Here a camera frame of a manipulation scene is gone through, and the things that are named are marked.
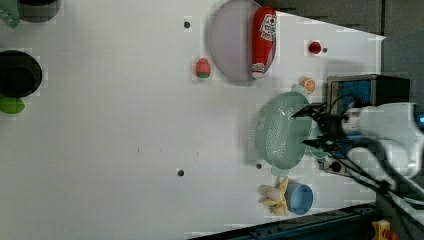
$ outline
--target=red button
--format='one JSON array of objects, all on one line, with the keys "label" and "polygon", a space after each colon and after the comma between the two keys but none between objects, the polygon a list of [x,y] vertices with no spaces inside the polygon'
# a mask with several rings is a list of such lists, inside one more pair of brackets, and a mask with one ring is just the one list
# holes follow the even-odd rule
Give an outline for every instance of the red button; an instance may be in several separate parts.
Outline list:
[{"label": "red button", "polygon": [[312,42],[311,45],[309,45],[309,51],[313,54],[318,54],[321,52],[321,44],[319,42]]}]

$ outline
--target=white plate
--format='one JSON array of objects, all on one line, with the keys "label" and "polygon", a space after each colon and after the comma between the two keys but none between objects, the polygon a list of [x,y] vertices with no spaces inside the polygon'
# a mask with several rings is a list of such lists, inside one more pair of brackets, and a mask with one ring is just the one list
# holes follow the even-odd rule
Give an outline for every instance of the white plate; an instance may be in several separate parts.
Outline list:
[{"label": "white plate", "polygon": [[210,52],[219,70],[233,81],[255,80],[252,77],[252,28],[260,7],[251,0],[230,0],[212,18],[208,30]]}]

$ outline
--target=green basket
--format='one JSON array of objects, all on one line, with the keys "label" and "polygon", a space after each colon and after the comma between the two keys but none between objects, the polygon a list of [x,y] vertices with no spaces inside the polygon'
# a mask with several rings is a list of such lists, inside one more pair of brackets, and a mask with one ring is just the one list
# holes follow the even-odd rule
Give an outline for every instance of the green basket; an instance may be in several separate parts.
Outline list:
[{"label": "green basket", "polygon": [[308,138],[312,119],[291,116],[309,104],[306,96],[306,89],[295,84],[292,91],[277,96],[259,112],[255,146],[272,165],[273,175],[287,176],[305,154],[302,141]]}]

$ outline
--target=black bowl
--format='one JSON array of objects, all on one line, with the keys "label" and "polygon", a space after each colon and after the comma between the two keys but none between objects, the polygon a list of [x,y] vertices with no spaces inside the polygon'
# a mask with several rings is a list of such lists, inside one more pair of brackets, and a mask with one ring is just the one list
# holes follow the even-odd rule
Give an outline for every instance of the black bowl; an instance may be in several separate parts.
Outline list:
[{"label": "black bowl", "polygon": [[19,17],[27,22],[46,22],[60,9],[60,0],[18,0]]},{"label": "black bowl", "polygon": [[26,97],[40,87],[43,72],[38,62],[20,51],[0,53],[0,94],[12,97]]}]

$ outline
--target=label on bottle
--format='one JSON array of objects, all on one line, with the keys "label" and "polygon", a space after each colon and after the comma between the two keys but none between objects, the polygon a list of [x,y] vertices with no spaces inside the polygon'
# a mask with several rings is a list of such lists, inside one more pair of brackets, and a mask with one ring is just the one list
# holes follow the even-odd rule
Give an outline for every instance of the label on bottle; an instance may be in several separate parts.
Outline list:
[{"label": "label on bottle", "polygon": [[261,37],[268,41],[275,40],[275,27],[277,25],[277,16],[272,14],[265,15],[261,26]]}]

